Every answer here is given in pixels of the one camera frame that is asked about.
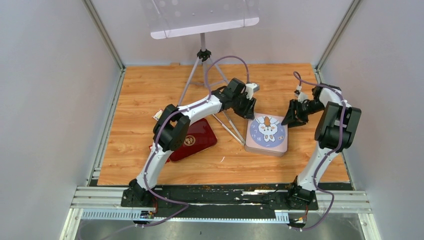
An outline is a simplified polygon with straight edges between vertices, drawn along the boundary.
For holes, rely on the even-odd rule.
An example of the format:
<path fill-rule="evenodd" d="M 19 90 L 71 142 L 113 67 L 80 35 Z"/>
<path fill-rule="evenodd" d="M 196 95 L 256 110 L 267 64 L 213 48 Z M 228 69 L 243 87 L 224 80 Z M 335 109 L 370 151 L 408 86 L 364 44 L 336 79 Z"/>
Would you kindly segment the silver tin lid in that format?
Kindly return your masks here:
<path fill-rule="evenodd" d="M 282 157 L 288 150 L 288 127 L 283 116 L 254 113 L 247 123 L 244 149 L 249 153 Z"/>

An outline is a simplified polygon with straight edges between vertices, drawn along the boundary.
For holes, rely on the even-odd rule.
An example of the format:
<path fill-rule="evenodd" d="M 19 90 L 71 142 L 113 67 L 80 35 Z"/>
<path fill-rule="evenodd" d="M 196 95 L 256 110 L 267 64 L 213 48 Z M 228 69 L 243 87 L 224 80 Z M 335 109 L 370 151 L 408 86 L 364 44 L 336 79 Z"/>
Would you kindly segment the dark red chocolate tray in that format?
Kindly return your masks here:
<path fill-rule="evenodd" d="M 179 162 L 215 146 L 217 142 L 218 139 L 211 125 L 202 118 L 188 128 L 183 145 L 169 156 L 166 163 Z"/>

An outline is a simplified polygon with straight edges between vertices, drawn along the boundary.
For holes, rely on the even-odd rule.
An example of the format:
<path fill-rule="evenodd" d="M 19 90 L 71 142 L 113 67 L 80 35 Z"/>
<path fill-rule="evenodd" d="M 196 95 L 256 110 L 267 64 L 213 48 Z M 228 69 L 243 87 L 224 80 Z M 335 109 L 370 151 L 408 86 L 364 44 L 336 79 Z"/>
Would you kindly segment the pink square card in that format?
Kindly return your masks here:
<path fill-rule="evenodd" d="M 159 121 L 159 119 L 160 119 L 160 117 L 162 116 L 162 114 L 163 114 L 163 110 L 162 109 L 160 109 L 160 110 L 158 110 L 153 116 L 152 116 L 152 118 L 153 119 L 155 119 L 156 121 Z"/>

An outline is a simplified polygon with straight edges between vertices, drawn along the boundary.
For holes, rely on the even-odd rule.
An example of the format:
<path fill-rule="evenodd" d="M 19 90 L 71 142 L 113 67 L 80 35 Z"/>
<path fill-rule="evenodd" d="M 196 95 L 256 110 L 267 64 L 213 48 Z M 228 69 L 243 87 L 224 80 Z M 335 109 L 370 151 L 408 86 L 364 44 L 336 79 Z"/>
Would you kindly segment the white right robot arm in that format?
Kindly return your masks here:
<path fill-rule="evenodd" d="M 300 127 L 308 123 L 310 115 L 322 112 L 314 133 L 315 150 L 306 167 L 290 184 L 285 199 L 290 208 L 298 209 L 315 199 L 318 183 L 332 160 L 352 145 L 362 111 L 343 98 L 339 87 L 327 84 L 316 85 L 312 99 L 308 99 L 300 85 L 294 95 L 282 125 Z"/>

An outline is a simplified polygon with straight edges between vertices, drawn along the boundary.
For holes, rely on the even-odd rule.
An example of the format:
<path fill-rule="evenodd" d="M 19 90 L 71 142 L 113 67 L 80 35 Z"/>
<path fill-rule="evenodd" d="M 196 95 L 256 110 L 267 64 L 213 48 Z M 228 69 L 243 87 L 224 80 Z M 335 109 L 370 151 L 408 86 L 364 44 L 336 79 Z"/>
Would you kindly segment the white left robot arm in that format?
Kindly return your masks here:
<path fill-rule="evenodd" d="M 148 159 L 140 174 L 129 182 L 128 189 L 123 192 L 123 200 L 143 207 L 151 202 L 156 195 L 153 188 L 163 167 L 171 154 L 183 145 L 193 123 L 228 109 L 243 119 L 254 119 L 257 101 L 254 93 L 259 89 L 257 83 L 244 83 L 233 78 L 228 85 L 210 90 L 206 97 L 196 102 L 166 106 L 153 128 L 153 144 Z"/>

